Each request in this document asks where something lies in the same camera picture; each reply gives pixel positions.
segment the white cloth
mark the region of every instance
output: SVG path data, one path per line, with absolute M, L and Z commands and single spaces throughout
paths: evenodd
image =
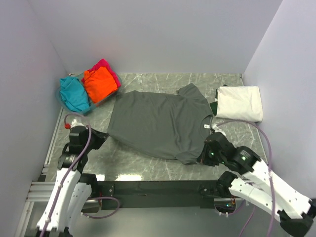
M 217 103 L 217 118 L 262 121 L 262 104 L 257 86 L 221 86 L 217 90 Z

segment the white wall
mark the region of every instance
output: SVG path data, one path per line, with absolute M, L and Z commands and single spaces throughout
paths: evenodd
M 29 0 L 67 71 L 243 73 L 281 0 Z
M 66 71 L 27 1 L 1 1 L 0 32 L 0 235 L 11 237 L 43 167 Z
M 316 2 L 283 0 L 244 74 L 258 85 L 275 172 L 316 197 Z

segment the shirt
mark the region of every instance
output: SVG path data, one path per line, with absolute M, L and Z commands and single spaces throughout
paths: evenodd
M 177 95 L 132 91 L 118 95 L 111 137 L 147 155 L 196 163 L 209 135 L 208 101 L 192 83 Z

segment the marble surface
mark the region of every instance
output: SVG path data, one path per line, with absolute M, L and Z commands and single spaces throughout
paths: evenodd
M 193 83 L 209 102 L 215 98 L 215 90 L 226 84 L 228 86 L 241 86 L 242 79 L 239 74 L 120 74 L 122 87 L 120 93 L 133 90 L 157 93 L 176 94 L 179 88 Z M 92 113 L 87 115 L 92 128 L 107 132 L 111 118 L 115 97 L 112 97 Z M 63 126 L 63 117 L 56 133 L 54 146 L 50 154 L 50 165 L 46 181 L 54 181 L 57 171 L 57 160 L 62 153 L 64 145 L 68 142 L 69 131 Z M 224 119 L 216 118 L 213 123 Z M 221 126 L 227 138 L 235 146 L 248 146 L 264 160 L 266 156 L 261 144 L 258 131 L 249 124 L 231 122 Z M 84 168 L 85 173 L 97 175 L 98 180 L 205 180 L 218 179 L 228 170 L 225 166 L 210 167 L 201 164 L 183 165 L 177 160 L 164 160 L 142 154 L 124 144 L 108 138 L 103 146 L 88 155 L 89 161 Z

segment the wire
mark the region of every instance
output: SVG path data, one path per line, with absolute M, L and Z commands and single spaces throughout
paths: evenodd
M 110 216 L 113 216 L 115 213 L 117 213 L 117 211 L 119 210 L 119 206 L 120 206 L 120 202 L 117 198 L 115 197 L 93 197 L 93 198 L 89 198 L 88 200 L 102 200 L 102 199 L 108 199 L 108 200 L 114 200 L 118 203 L 118 206 L 116 207 L 116 209 L 109 215 L 106 216 L 89 216 L 85 213 L 83 213 L 84 216 L 91 218 L 91 219 L 104 219 Z
M 256 210 L 256 206 L 253 207 L 252 209 L 252 213 L 250 214 L 250 217 L 248 218 L 248 220 L 246 221 L 246 224 L 243 226 L 243 228 L 240 231 L 240 234 L 238 237 L 241 237 L 242 233 L 244 232 L 244 230 L 246 229 L 246 226 L 249 224 L 251 218 L 253 217 L 253 214 L 255 214 L 255 210 Z
M 232 196 L 232 204 L 235 205 L 236 204 L 236 197 Z
M 66 123 L 66 120 L 67 120 L 67 117 L 68 117 L 69 115 L 75 115 L 75 116 L 79 116 L 79 117 L 81 117 L 81 118 L 85 118 L 83 115 L 78 114 L 78 113 L 69 113 L 69 114 L 67 114 L 67 115 L 65 116 L 65 118 L 64 118 L 64 123 L 65 123 L 65 125 L 67 124 L 67 123 Z M 49 224 L 50 221 L 51 221 L 51 217 L 52 217 L 53 212 L 54 212 L 54 209 L 55 209 L 55 207 L 56 207 L 56 204 L 57 204 L 57 201 L 58 201 L 58 198 L 59 198 L 59 195 L 60 195 L 60 191 L 61 191 L 61 189 L 62 189 L 62 187 L 63 187 L 63 184 L 64 184 L 64 182 L 65 182 L 65 180 L 66 180 L 68 174 L 69 174 L 70 171 L 73 169 L 73 167 L 76 165 L 76 163 L 81 159 L 81 157 L 83 156 L 83 154 L 85 153 L 85 151 L 87 150 L 87 148 L 88 148 L 88 146 L 89 146 L 89 143 L 90 143 L 90 140 L 91 140 L 91 133 L 92 133 L 92 131 L 91 131 L 90 123 L 89 123 L 88 121 L 87 121 L 87 124 L 88 124 L 88 125 L 87 125 L 88 130 L 89 130 L 89 136 L 88 136 L 87 143 L 86 143 L 85 147 L 83 148 L 83 150 L 81 151 L 81 153 L 79 154 L 79 156 L 78 156 L 78 157 L 74 160 L 74 162 L 69 166 L 69 168 L 68 168 L 68 170 L 66 171 L 64 177 L 61 179 L 60 184 L 59 184 L 58 189 L 57 189 L 57 192 L 56 192 L 56 195 L 55 195 L 55 198 L 54 198 L 54 200 L 53 200 L 51 209 L 50 209 L 50 211 L 49 211 L 49 213 L 48 213 L 47 220 L 46 220 L 46 222 L 45 222 L 45 225 L 44 225 L 44 227 L 43 227 L 43 229 L 42 229 L 42 231 L 41 231 L 39 237 L 43 237 L 43 236 L 44 236 L 45 231 L 46 231 L 46 229 L 47 229 L 47 226 L 48 226 L 48 224 Z
M 268 228 L 268 232 L 267 232 L 266 236 L 270 237 L 272 229 L 273 229 L 273 222 L 274 222 L 275 212 L 276 212 L 276 194 L 275 194 L 275 189 L 274 189 L 273 180 L 272 180 L 272 174 L 271 174 L 271 171 L 272 171 L 272 148 L 271 148 L 270 141 L 269 141 L 267 135 L 264 133 L 264 131 L 259 126 L 255 125 L 254 123 L 251 123 L 249 121 L 245 121 L 245 120 L 241 120 L 241 119 L 233 119 L 233 120 L 229 120 L 229 121 L 226 121 L 226 122 L 219 123 L 218 126 L 227 124 L 229 122 L 245 122 L 247 124 L 250 124 L 253 127 L 257 128 L 261 132 L 261 134 L 264 136 L 266 141 L 267 141 L 268 151 L 269 151 L 268 171 L 269 171 L 269 181 L 270 181 L 271 196 L 272 196 L 272 213 L 271 213 L 271 219 L 270 219 L 269 228 Z
M 212 121 L 213 121 L 213 115 L 211 115 L 211 118 L 209 120 L 209 134 L 212 135 L 213 131 L 212 131 Z

